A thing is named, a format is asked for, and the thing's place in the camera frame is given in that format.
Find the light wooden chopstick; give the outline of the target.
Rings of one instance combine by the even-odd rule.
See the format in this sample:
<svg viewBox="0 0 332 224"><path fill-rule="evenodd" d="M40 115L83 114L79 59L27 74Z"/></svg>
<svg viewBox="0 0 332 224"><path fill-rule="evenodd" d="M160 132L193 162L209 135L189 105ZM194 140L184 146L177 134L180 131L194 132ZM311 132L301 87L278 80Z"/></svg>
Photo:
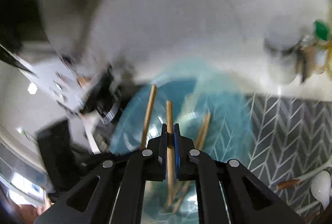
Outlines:
<svg viewBox="0 0 332 224"><path fill-rule="evenodd" d="M168 196L166 206L169 208L173 203L173 187L175 179L175 160L174 160L174 142L173 142L173 114L172 102L166 101L166 120L167 120L167 188Z"/></svg>

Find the grey herringbone table mat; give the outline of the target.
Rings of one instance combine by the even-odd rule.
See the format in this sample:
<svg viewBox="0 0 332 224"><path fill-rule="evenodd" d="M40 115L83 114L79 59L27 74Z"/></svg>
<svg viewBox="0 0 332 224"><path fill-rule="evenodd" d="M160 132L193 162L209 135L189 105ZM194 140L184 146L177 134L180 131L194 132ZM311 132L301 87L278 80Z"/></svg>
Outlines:
<svg viewBox="0 0 332 224"><path fill-rule="evenodd" d="M307 221L321 211L310 182L277 185L331 157L331 102L261 94L222 94L199 102L212 120L204 146L214 159L236 158Z"/></svg>

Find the white ceramic spoon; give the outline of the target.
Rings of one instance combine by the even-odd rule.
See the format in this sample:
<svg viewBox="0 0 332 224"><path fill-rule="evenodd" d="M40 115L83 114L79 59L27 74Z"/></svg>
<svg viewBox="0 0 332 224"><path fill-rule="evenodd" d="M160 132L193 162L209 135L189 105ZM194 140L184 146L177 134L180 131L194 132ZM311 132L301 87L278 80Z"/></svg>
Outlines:
<svg viewBox="0 0 332 224"><path fill-rule="evenodd" d="M330 203L331 197L331 175L328 171L321 171L311 181L311 193L313 197L322 204L325 211Z"/></svg>

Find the translucent blue plastic basin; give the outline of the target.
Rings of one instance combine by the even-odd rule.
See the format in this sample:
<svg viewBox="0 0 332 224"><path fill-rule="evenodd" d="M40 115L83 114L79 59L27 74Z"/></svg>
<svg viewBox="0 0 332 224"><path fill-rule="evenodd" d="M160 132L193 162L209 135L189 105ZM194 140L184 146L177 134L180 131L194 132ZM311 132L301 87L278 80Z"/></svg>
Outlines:
<svg viewBox="0 0 332 224"><path fill-rule="evenodd" d="M193 141L198 136L203 118L211 114L203 152L214 160L250 162L253 148L253 128L245 94L235 79L217 72L206 63L184 61L174 64L152 84L157 94L147 134L149 139L160 135L166 123L166 101L173 105L173 122L179 123L180 133ZM110 139L113 154L125 154L141 144L142 129L151 85L143 86L128 103ZM142 209L142 223L199 223L198 202L194 182L179 210L166 208L166 182L147 182Z"/></svg>

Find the green cap spice bottle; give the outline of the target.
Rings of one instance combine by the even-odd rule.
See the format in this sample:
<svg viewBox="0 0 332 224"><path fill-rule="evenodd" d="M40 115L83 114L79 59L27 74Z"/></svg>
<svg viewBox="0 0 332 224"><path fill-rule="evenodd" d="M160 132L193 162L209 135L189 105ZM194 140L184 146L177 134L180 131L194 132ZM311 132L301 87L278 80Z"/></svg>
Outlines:
<svg viewBox="0 0 332 224"><path fill-rule="evenodd" d="M322 74L327 70L331 49L331 27L322 20L316 20L313 33L306 35L300 43L301 83L305 83L312 74Z"/></svg>

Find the clear glass clip jar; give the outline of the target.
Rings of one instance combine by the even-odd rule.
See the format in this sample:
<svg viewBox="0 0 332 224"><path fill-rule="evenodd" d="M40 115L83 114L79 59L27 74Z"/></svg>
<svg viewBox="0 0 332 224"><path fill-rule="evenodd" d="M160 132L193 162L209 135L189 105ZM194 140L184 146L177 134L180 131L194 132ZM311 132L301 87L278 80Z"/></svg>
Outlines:
<svg viewBox="0 0 332 224"><path fill-rule="evenodd" d="M301 49L302 32L293 17L279 15L271 19L264 33L263 47L274 82L290 84L300 73L307 74L307 59Z"/></svg>

